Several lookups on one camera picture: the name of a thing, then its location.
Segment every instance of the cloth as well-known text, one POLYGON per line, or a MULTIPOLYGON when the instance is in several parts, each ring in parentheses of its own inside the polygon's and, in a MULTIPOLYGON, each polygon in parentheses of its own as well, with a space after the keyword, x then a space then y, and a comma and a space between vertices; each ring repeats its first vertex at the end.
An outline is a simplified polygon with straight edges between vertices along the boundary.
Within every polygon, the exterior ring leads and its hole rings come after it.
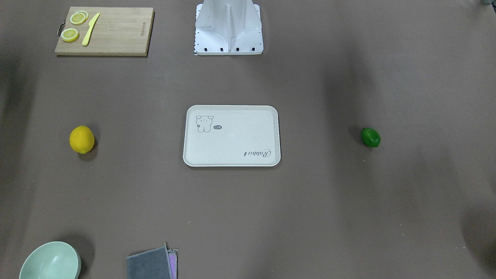
POLYGON ((177 279, 176 251, 164 245, 127 257, 127 279, 177 279))

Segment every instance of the wooden cutting board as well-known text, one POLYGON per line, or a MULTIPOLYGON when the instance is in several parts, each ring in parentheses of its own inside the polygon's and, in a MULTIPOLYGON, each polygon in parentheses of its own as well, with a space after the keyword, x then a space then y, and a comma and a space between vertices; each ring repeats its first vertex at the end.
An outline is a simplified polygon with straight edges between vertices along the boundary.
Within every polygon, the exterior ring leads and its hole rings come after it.
POLYGON ((93 56, 146 56, 153 25, 153 8, 116 8, 116 7, 71 7, 65 27, 75 28, 79 38, 65 42, 59 38, 55 47, 57 55, 93 55, 93 56), (81 25, 73 25, 70 16, 85 10, 89 18, 81 25), (100 13, 90 42, 82 46, 88 23, 96 13, 100 13))

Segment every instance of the bowl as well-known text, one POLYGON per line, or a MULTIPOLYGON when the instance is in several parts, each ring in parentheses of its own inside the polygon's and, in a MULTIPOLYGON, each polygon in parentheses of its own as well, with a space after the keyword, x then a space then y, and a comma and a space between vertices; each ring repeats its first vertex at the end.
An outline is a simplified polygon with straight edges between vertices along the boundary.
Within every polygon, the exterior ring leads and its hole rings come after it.
POLYGON ((45 243, 29 255, 19 279, 76 279, 81 271, 81 258, 69 244, 45 243))

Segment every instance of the yellow knife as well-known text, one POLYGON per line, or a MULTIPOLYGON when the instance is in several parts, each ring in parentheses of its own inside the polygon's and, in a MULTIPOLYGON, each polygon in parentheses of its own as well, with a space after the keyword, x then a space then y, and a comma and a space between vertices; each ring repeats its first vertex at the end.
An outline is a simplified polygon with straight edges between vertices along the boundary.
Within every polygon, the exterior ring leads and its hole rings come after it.
POLYGON ((95 22, 100 16, 100 13, 98 12, 91 20, 89 23, 90 29, 88 29, 88 32, 86 32, 86 35, 84 35, 83 39, 83 46, 87 46, 88 43, 90 42, 90 37, 91 37, 91 32, 93 32, 93 27, 95 26, 95 22))

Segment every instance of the lemon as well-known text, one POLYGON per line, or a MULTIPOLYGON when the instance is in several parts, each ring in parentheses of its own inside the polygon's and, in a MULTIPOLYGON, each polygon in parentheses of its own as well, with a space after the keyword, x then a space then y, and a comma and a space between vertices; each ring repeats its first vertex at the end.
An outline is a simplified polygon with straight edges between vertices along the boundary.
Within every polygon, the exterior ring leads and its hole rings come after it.
POLYGON ((75 12, 75 13, 79 13, 79 12, 82 12, 82 13, 84 13, 84 14, 86 15, 86 17, 84 18, 84 20, 87 20, 87 19, 88 19, 88 17, 90 16, 90 15, 88 14, 88 12, 87 12, 87 11, 85 11, 85 10, 79 10, 79 11, 77 11, 77 12, 75 12))
POLYGON ((95 145, 95 137, 88 127, 79 126, 70 133, 69 144, 72 150, 84 154, 95 145))
POLYGON ((79 32, 74 28, 67 28, 62 31, 61 38, 66 42, 73 42, 79 38, 79 32))
POLYGON ((87 12, 77 11, 70 16, 70 22, 74 25, 80 25, 86 21, 88 18, 87 12))

